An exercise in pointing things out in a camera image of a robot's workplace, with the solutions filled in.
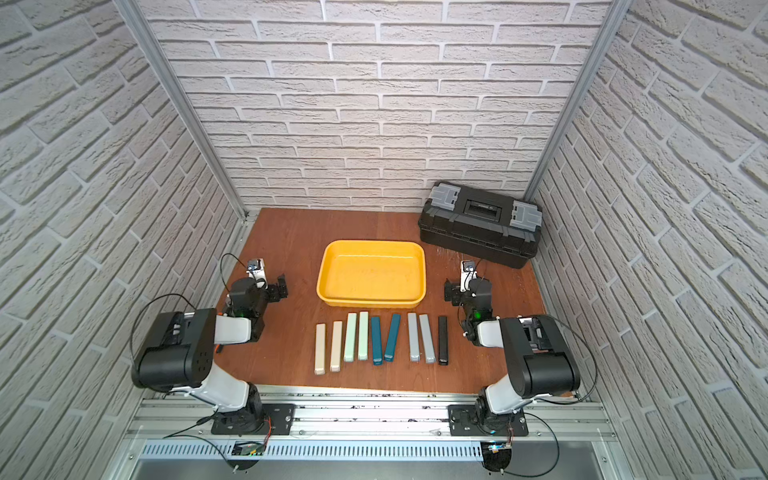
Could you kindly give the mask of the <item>black folding pruner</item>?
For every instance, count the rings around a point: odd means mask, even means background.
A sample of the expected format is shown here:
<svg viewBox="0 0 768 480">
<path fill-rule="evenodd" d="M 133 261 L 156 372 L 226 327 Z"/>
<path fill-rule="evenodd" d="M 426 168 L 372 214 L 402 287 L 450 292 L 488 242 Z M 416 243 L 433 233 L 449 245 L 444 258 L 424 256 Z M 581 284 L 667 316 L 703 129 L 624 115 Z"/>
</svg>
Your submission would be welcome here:
<svg viewBox="0 0 768 480">
<path fill-rule="evenodd" d="M 438 317 L 438 363 L 441 366 L 449 364 L 448 319 L 443 315 Z"/>
</svg>

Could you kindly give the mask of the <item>light green pruner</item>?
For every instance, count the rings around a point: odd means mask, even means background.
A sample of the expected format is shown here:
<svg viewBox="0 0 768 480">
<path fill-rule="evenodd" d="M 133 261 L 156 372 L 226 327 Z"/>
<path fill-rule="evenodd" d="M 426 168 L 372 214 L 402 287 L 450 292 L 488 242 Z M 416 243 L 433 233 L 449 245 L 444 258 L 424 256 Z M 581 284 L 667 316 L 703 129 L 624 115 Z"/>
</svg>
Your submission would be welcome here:
<svg viewBox="0 0 768 480">
<path fill-rule="evenodd" d="M 343 359 L 345 362 L 350 363 L 355 359 L 355 343 L 356 343 L 356 330 L 357 330 L 357 314 L 349 313 L 347 315 Z"/>
<path fill-rule="evenodd" d="M 369 313 L 361 311 L 358 318 L 358 360 L 368 359 Z"/>
</svg>

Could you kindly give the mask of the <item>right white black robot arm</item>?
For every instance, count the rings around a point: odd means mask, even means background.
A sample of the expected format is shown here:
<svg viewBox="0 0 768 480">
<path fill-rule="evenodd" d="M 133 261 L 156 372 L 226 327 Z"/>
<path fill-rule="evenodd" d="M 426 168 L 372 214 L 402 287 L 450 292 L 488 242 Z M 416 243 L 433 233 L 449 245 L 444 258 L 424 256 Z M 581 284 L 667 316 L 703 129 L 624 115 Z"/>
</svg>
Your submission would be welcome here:
<svg viewBox="0 0 768 480">
<path fill-rule="evenodd" d="M 549 315 L 501 318 L 492 309 L 492 285 L 484 278 L 444 283 L 444 299 L 463 310 L 463 335 L 473 345 L 504 351 L 506 375 L 484 387 L 470 419 L 491 434 L 514 425 L 533 399 L 576 391 L 581 374 Z"/>
</svg>

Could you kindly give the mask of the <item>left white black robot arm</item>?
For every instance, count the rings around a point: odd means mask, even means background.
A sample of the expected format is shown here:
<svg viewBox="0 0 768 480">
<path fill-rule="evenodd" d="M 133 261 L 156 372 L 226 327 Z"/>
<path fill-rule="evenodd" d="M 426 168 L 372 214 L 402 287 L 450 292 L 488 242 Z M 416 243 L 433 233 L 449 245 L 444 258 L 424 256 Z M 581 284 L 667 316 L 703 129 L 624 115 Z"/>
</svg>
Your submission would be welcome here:
<svg viewBox="0 0 768 480">
<path fill-rule="evenodd" d="M 257 342 L 267 305 L 288 296 L 285 277 L 272 284 L 251 277 L 235 281 L 223 315 L 214 308 L 162 312 L 132 351 L 138 388 L 188 394 L 214 409 L 214 435 L 270 433 L 272 421 L 257 387 L 215 363 L 218 346 Z"/>
</svg>

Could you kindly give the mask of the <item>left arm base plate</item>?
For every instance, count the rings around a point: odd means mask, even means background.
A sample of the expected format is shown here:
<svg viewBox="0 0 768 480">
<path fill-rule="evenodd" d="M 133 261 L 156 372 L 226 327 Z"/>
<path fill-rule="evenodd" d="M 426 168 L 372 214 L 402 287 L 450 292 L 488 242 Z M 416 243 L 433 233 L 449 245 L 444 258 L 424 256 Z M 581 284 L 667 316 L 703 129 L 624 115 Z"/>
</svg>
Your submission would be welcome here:
<svg viewBox="0 0 768 480">
<path fill-rule="evenodd" d="M 248 408 L 236 412 L 216 413 L 212 435 L 288 435 L 293 424 L 295 404 L 263 404 L 253 413 Z"/>
</svg>

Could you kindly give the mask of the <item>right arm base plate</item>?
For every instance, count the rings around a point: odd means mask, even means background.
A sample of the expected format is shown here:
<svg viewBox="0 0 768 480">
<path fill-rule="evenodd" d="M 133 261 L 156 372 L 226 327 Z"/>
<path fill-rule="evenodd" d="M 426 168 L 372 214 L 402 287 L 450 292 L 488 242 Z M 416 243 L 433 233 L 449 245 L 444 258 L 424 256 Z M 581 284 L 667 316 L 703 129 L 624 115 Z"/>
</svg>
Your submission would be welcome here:
<svg viewBox="0 0 768 480">
<path fill-rule="evenodd" d="M 453 437 L 508 437 L 513 439 L 529 435 L 524 411 L 494 414 L 486 407 L 452 404 L 447 407 L 450 434 Z"/>
</svg>

